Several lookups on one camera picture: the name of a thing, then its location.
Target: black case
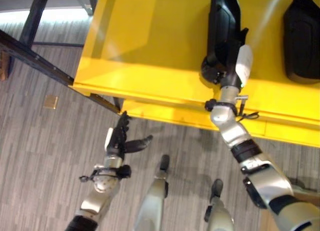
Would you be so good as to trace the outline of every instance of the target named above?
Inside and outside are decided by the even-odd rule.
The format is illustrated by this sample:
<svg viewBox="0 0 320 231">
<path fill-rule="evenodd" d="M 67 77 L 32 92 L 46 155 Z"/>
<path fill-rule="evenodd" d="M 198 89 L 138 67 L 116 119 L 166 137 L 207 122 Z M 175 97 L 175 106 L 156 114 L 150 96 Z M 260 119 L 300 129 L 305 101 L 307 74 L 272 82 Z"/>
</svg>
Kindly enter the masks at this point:
<svg viewBox="0 0 320 231">
<path fill-rule="evenodd" d="M 283 19 L 286 75 L 301 84 L 320 82 L 320 8 L 293 0 Z"/>
</svg>

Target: silver arm segment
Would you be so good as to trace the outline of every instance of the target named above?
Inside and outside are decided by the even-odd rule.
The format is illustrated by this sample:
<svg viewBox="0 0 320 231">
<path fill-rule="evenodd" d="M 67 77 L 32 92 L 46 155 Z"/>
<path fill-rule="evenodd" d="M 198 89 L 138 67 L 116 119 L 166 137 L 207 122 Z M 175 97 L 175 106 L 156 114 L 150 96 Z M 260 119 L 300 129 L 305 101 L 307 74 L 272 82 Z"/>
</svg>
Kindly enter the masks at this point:
<svg viewBox="0 0 320 231">
<path fill-rule="evenodd" d="M 234 231 L 234 220 L 224 203 L 218 197 L 210 201 L 212 211 L 208 220 L 207 231 Z"/>
<path fill-rule="evenodd" d="M 253 142 L 246 128 L 236 121 L 231 107 L 224 105 L 234 105 L 239 92 L 234 86 L 224 86 L 210 118 L 239 162 L 246 176 L 244 184 L 251 199 L 258 207 L 270 210 L 281 231 L 320 230 L 319 209 L 293 197 L 293 189 L 287 177 Z"/>
<path fill-rule="evenodd" d="M 164 201 L 168 195 L 167 166 L 159 169 L 140 207 L 133 231 L 161 231 Z"/>
</svg>

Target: metal frame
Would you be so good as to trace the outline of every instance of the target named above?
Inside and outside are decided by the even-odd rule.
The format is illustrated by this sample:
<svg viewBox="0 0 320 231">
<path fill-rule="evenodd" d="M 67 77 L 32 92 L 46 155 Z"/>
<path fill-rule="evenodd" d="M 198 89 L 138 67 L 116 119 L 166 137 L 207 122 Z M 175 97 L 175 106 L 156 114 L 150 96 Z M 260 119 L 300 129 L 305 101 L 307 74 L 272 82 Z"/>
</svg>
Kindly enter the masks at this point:
<svg viewBox="0 0 320 231">
<path fill-rule="evenodd" d="M 91 8 L 86 6 L 86 3 L 84 0 L 77 0 L 77 1 L 89 16 L 94 15 L 96 5 L 97 5 L 97 0 L 90 0 Z"/>
<path fill-rule="evenodd" d="M 11 37 L 0 29 L 0 48 L 6 51 L 11 56 L 11 65 L 9 69 L 12 70 L 14 58 L 19 59 L 23 63 L 38 70 L 44 75 L 56 80 L 60 84 L 70 86 L 74 83 L 74 78 L 63 72 L 61 69 L 41 57 L 38 53 L 32 51 L 31 47 L 35 45 L 59 45 L 59 46 L 74 46 L 82 47 L 82 44 L 66 44 L 66 43 L 51 43 L 51 42 L 34 42 L 37 29 L 41 20 L 43 10 L 46 7 L 48 0 L 33 0 L 30 13 L 24 24 L 19 41 Z M 90 0 L 92 10 L 95 9 L 97 0 Z M 97 104 L 107 108 L 113 113 L 119 114 L 121 110 L 120 101 L 117 97 L 113 97 L 115 104 L 105 100 L 103 97 L 91 93 L 90 96 L 85 96 L 88 99 L 96 102 Z"/>
</svg>

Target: black joint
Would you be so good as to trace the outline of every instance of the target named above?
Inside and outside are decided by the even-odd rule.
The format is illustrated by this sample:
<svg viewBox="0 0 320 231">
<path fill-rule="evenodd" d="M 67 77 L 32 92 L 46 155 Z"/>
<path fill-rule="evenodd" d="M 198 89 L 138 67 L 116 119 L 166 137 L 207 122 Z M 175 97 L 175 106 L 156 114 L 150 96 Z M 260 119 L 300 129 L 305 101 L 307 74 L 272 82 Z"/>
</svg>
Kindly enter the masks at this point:
<svg viewBox="0 0 320 231">
<path fill-rule="evenodd" d="M 97 222 L 89 218 L 77 215 L 74 216 L 65 231 L 94 231 L 97 229 L 97 227 Z"/>
<path fill-rule="evenodd" d="M 254 187 L 254 185 L 252 184 L 250 179 L 248 177 L 246 177 L 243 180 L 243 183 L 244 183 L 245 189 L 246 189 L 248 195 L 250 196 L 252 202 L 254 203 L 254 205 L 260 209 L 266 209 L 267 206 L 266 206 L 265 202 L 261 198 L 260 194 L 258 193 L 256 188 Z"/>
<path fill-rule="evenodd" d="M 302 201 L 291 195 L 283 195 L 272 199 L 269 202 L 269 207 L 278 215 L 284 207 L 298 202 Z"/>
<path fill-rule="evenodd" d="M 169 192 L 169 183 L 165 181 L 164 183 L 164 198 L 168 197 L 168 192 Z"/>
<path fill-rule="evenodd" d="M 233 146 L 231 152 L 238 163 L 262 153 L 259 146 L 252 139 Z"/>
<path fill-rule="evenodd" d="M 130 178 L 131 177 L 131 167 L 129 165 L 123 165 L 116 170 L 115 174 L 119 179 Z"/>
<path fill-rule="evenodd" d="M 214 106 L 216 105 L 216 100 L 215 99 L 210 99 L 209 101 L 205 102 L 204 108 L 208 112 L 211 112 L 214 109 Z"/>
<path fill-rule="evenodd" d="M 212 211 L 212 205 L 210 205 L 210 206 L 208 206 L 208 207 L 206 208 L 205 215 L 204 215 L 204 221 L 205 221 L 206 223 L 209 222 L 210 215 L 211 215 L 211 211 Z"/>
</svg>

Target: wood floor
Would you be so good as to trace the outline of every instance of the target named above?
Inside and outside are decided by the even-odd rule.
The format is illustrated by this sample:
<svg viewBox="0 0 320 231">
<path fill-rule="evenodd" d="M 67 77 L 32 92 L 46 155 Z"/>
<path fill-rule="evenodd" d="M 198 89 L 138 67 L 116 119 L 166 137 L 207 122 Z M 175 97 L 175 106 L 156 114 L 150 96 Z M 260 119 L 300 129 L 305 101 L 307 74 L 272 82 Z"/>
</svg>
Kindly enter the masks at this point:
<svg viewBox="0 0 320 231">
<path fill-rule="evenodd" d="M 36 41 L 85 41 L 90 19 L 41 22 Z M 21 23 L 1 23 L 18 38 Z M 33 46 L 74 76 L 82 49 Z M 58 96 L 57 109 L 42 108 L 46 95 Z M 0 231 L 60 231 L 74 216 L 92 183 L 78 177 L 101 163 L 104 139 L 118 117 L 29 66 L 16 61 L 0 83 Z M 224 181 L 221 196 L 237 231 L 257 231 L 260 211 L 242 184 L 237 162 L 218 132 L 145 119 L 133 119 L 128 139 L 154 135 L 150 147 L 128 154 L 132 177 L 121 181 L 100 231 L 129 231 L 162 154 L 171 157 L 164 231 L 204 231 L 203 220 L 214 179 Z M 289 177 L 320 191 L 320 150 L 255 139 Z"/>
</svg>

